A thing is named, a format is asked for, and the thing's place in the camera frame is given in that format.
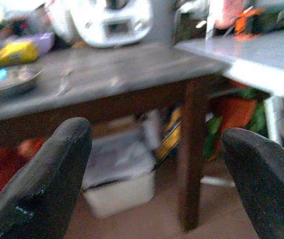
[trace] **metal bowl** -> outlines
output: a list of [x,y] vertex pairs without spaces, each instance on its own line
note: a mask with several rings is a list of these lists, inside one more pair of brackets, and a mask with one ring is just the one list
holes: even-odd
[[32,66],[8,67],[0,70],[0,98],[13,97],[37,84],[42,69]]

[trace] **white table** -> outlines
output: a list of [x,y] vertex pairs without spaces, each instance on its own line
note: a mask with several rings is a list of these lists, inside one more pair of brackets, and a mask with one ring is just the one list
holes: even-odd
[[223,76],[268,92],[265,101],[269,138],[281,143],[284,136],[284,31],[247,41],[233,36],[181,42],[178,49],[227,62]]

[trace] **white appliance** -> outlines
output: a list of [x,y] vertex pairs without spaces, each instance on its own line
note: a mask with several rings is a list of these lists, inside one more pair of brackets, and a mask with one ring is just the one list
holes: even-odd
[[59,37],[69,44],[81,40],[70,14],[69,0],[49,0],[46,9],[51,25]]
[[76,37],[73,33],[75,27],[80,37],[94,47],[113,47],[137,42],[147,35],[153,25],[150,0],[69,0],[65,8],[60,17],[67,19],[68,16],[65,16],[69,14],[73,21],[68,20],[68,24],[63,26],[58,24],[62,26],[63,32],[70,30],[69,35]]

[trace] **box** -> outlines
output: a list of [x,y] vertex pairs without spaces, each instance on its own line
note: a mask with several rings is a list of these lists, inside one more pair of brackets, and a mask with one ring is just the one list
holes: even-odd
[[155,172],[89,188],[83,194],[94,215],[105,218],[151,201],[155,194]]
[[104,218],[149,202],[154,165],[139,128],[93,140],[82,189],[94,214]]

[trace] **floor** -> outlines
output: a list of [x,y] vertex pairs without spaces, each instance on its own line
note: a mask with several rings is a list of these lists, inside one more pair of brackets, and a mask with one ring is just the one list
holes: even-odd
[[[207,163],[204,175],[231,180],[222,160]],[[183,234],[177,213],[176,160],[157,172],[150,203],[98,220],[80,196],[65,239],[257,239],[234,187],[202,184],[199,227]]]

